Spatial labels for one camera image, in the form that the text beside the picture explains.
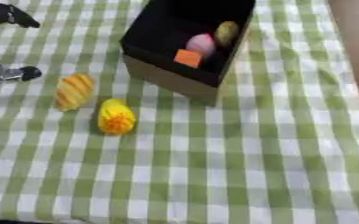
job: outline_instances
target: toy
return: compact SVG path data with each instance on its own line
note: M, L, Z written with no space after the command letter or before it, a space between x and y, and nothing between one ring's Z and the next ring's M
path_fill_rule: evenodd
M55 104L61 111L77 109L88 102L94 91L94 81L84 73L72 74L59 81Z
M199 52L192 52L188 50L179 49L175 55L174 61L187 65L189 67L198 67L201 61L201 54Z
M98 127L108 135L123 135L133 129L133 112L120 100L108 99L99 110Z
M187 41L187 50L198 52L206 59L215 51L215 43L209 34L199 34Z
M17 24L21 27L39 28L40 24L24 11L11 4L0 3L0 24ZM30 81L38 78L42 73L34 66L9 69L0 65L0 84L7 81Z
M233 21L221 23L215 32L216 44L222 47L231 45L239 32L238 25Z

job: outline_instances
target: pink ball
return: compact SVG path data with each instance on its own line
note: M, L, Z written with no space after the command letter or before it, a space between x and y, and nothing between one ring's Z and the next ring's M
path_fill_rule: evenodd
M209 34L199 34L187 41L187 50L201 53L204 58L208 58L215 51L215 43Z

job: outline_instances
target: gingham tablecloth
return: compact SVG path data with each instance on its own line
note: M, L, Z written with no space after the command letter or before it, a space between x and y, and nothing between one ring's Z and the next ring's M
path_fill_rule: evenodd
M42 26L0 26L0 62L44 76L0 87L0 219L359 223L359 94L327 0L258 0L215 108L128 75L118 40L141 0L11 3ZM95 97L61 113L75 72ZM137 116L126 136L96 129L110 97Z

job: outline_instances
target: orange sponge cube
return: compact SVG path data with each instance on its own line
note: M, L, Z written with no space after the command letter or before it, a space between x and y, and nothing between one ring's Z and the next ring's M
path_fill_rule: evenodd
M185 64L189 67L198 67L201 59L202 55L199 52L179 49L177 51L177 55L175 55L174 61Z

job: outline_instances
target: yellow ball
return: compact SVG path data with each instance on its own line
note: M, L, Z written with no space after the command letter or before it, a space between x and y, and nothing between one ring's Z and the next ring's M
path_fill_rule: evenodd
M98 127L108 135L123 135L133 129L133 112L117 99L105 101L99 110Z
M215 40L219 46L227 47L236 38L239 32L238 25L233 21L221 23L215 32Z
M59 81L55 95L56 107L61 111L77 109L88 102L93 91L94 81L90 76L71 74Z

